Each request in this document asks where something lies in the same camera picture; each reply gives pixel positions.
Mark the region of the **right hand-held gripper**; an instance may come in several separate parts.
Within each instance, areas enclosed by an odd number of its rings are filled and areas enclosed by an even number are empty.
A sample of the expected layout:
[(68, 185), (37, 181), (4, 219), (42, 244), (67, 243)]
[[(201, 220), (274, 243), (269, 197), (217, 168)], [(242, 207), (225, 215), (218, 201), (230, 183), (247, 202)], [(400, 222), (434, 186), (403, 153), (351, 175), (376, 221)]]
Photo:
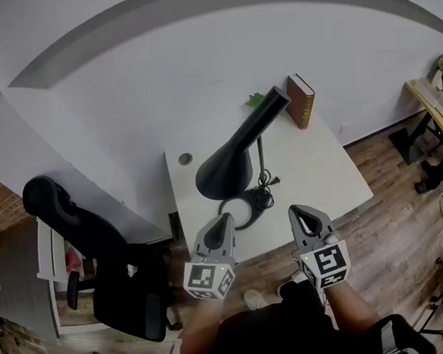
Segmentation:
[(298, 247), (301, 271), (315, 289), (336, 285), (349, 276), (347, 245), (335, 233), (330, 217), (305, 205), (291, 205), (288, 218)]

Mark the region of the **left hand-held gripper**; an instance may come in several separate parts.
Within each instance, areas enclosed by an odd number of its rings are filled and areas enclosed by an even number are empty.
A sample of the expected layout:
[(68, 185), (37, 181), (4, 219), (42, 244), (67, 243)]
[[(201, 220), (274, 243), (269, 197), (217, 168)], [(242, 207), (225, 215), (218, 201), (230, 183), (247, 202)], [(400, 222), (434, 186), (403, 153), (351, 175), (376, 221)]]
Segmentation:
[(195, 251), (185, 262), (183, 276), (183, 289), (193, 298), (224, 299), (230, 291), (236, 280), (234, 231), (234, 219), (229, 212), (214, 217), (199, 230)]

